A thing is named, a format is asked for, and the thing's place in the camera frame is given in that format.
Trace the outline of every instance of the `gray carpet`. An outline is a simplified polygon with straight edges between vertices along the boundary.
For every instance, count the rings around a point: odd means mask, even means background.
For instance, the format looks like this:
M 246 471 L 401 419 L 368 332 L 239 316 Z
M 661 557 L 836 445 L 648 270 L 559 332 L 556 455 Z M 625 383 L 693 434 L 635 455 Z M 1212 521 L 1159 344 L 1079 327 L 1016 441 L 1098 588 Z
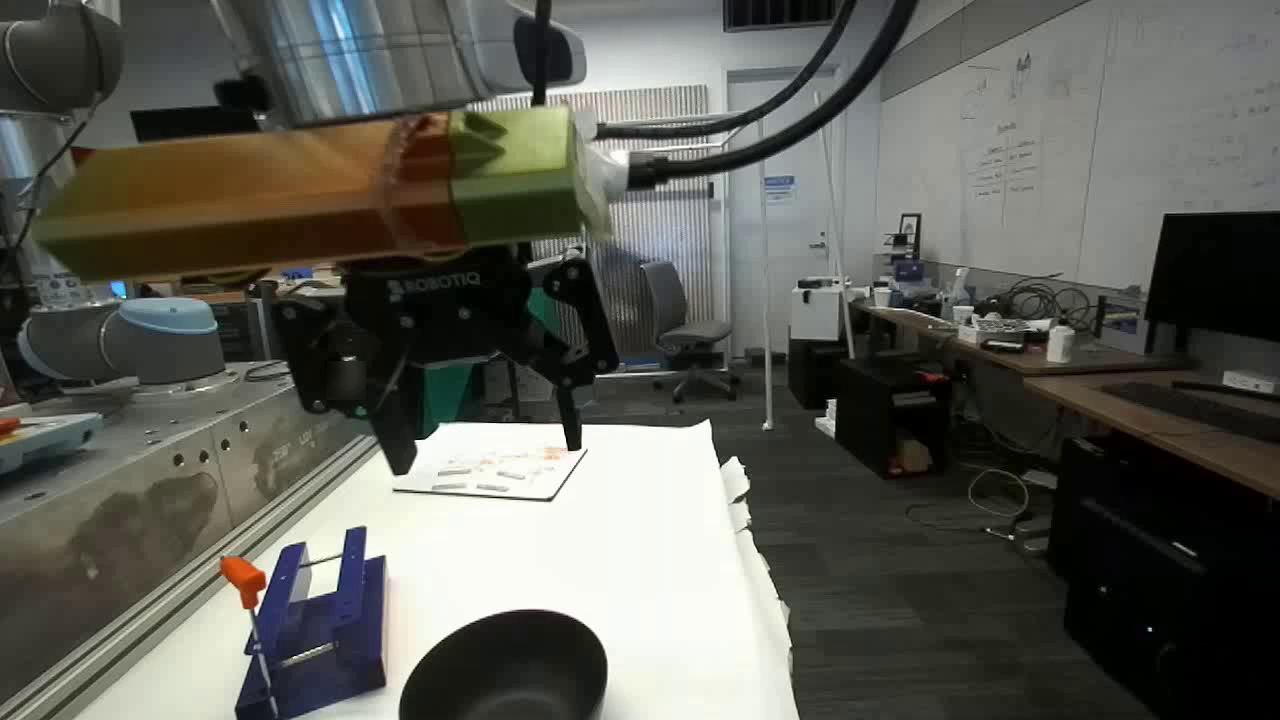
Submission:
M 1064 636 L 1064 584 L 979 534 L 969 475 L 882 479 L 813 428 L 777 383 L 777 428 L 761 428 L 761 374 L 739 402 L 597 383 L 586 419 L 715 424 L 739 455 L 757 544 L 793 608 L 806 720 L 1147 720 Z

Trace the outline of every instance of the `door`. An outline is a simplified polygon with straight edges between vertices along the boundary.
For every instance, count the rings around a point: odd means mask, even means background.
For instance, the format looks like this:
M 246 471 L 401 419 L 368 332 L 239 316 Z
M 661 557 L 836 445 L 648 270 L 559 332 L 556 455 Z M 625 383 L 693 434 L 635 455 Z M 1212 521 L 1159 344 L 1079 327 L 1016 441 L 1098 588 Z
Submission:
M 777 98 L 793 74 L 736 74 L 728 77 L 731 109 L 757 109 Z M 757 146 L 829 99 L 831 77 L 815 77 L 793 105 L 777 109 L 736 146 Z M 728 252 L 731 252 L 731 316 L 736 351 L 790 351 L 790 314 L 802 278 L 842 278 L 836 204 L 842 188 L 842 132 L 829 123 L 806 146 L 731 172 L 728 180 Z

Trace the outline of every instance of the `desk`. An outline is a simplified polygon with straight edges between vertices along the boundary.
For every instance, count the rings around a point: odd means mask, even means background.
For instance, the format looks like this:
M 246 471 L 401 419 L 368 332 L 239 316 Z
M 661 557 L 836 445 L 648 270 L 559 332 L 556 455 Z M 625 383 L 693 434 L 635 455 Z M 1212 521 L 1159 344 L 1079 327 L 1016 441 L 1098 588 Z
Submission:
M 1046 376 L 1030 382 L 1030 392 L 1098 419 L 1103 428 L 1117 428 L 1124 436 L 1137 436 L 1170 455 L 1181 455 L 1187 465 L 1200 465 L 1224 479 L 1236 479 L 1269 501 L 1280 501 L 1280 445 L 1266 445 L 1251 436 L 1236 436 L 1212 424 L 1198 424 L 1183 416 L 1170 416 L 1158 408 L 1128 404 L 1121 396 L 1099 392 L 1103 383 L 1128 383 L 1128 382 L 1198 382 L 1192 374 L 1146 374 L 1146 376 Z
M 1068 363 L 1047 363 L 1046 347 L 1037 347 L 1037 344 L 1030 351 L 983 351 L 977 344 L 959 344 L 957 327 L 946 325 L 941 316 L 903 314 L 903 309 L 860 309 L 860 314 L 867 314 L 882 325 L 925 338 L 934 344 L 948 344 L 948 351 L 957 351 L 959 359 L 983 359 L 983 363 L 1003 367 L 1012 376 L 1098 376 L 1098 374 L 1181 367 L 1181 359 L 1170 359 L 1170 358 L 1137 358 L 1137 351 L 1117 351 L 1117 347 L 1099 347 L 1099 344 L 1079 344 Z
M 547 445 L 564 445 L 553 424 L 449 424 L 417 469 L 458 449 Z M 401 498 L 374 455 L 256 557 L 272 568 L 298 542 L 326 557 L 353 524 L 368 524 L 374 551 L 389 557 L 389 688 L 314 717 L 395 720 L 407 673 L 453 628 L 506 608 L 556 608 L 610 649 L 601 720 L 795 720 L 790 625 L 731 524 L 713 428 L 586 428 L 586 449 L 556 504 Z M 216 592 L 86 717 L 231 717 L 246 633 L 236 592 Z

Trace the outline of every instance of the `workbench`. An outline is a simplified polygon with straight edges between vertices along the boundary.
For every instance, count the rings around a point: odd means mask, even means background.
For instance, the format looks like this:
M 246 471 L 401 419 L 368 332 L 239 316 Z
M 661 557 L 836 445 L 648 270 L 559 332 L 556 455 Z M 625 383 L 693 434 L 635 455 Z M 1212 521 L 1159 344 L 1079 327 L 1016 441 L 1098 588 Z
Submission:
M 556 424 L 449 424 L 417 471 L 442 453 L 556 445 Z M 492 613 L 556 608 L 604 641 L 601 720 L 793 720 L 790 621 L 731 521 L 713 428 L 587 428 L 586 449 L 553 504 L 404 498 L 374 455 L 262 551 L 262 568 L 302 542 L 330 557 L 365 524 L 374 557 L 389 557 L 389 685 L 314 717 L 391 720 L 436 641 Z M 80 717 L 224 720 L 249 670 L 246 636 L 249 618 L 224 588 Z
M 282 367 L 239 363 L 174 388 L 62 396 L 46 416 L 105 411 L 74 455 L 0 475 L 0 717 L 193 557 L 356 445 L 308 416 Z
M 913 332 L 930 344 L 946 344 L 957 359 L 979 359 L 1012 376 L 1098 376 L 1098 374 L 1159 374 L 1159 367 L 1181 367 L 1181 359 L 1170 358 L 1137 358 L 1103 344 L 1077 344 L 1077 358 L 1064 363 L 1046 359 L 1046 344 L 1034 344 L 1030 351 L 988 351 L 979 344 L 959 344 L 957 325 L 908 309 L 867 309 L 860 314 L 873 316 L 873 338 L 877 325 L 891 325 L 902 332 Z
M 1124 434 L 1132 441 L 1146 441 L 1170 455 L 1181 455 L 1198 469 L 1209 469 L 1241 490 L 1251 490 L 1269 501 L 1280 501 L 1280 445 L 1251 441 L 1230 428 L 1198 424 L 1159 408 L 1128 404 L 1121 396 L 1110 396 L 1110 383 L 1171 383 L 1171 382 L 1200 382 L 1198 374 L 1140 374 L 1140 376 L 1046 376 L 1030 382 L 1034 396 L 1052 402 L 1064 411 L 1077 411 L 1099 428 Z

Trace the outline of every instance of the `white table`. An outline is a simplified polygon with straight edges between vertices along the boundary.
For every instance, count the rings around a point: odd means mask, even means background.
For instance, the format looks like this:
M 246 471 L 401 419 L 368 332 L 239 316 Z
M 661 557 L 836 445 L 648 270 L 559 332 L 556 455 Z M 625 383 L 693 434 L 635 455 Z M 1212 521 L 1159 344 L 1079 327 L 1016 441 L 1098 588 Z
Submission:
M 417 469 L 453 449 L 556 449 L 556 424 L 449 424 Z M 314 717 L 391 720 L 407 673 L 436 641 L 509 608 L 556 608 L 604 641 L 601 720 L 793 720 L 790 628 L 764 560 L 728 513 L 713 428 L 587 428 L 586 465 L 556 504 L 401 498 L 386 459 L 356 469 L 284 544 L 314 557 L 368 524 L 389 557 L 389 688 Z M 211 598 L 86 720 L 231 717 L 249 618 Z

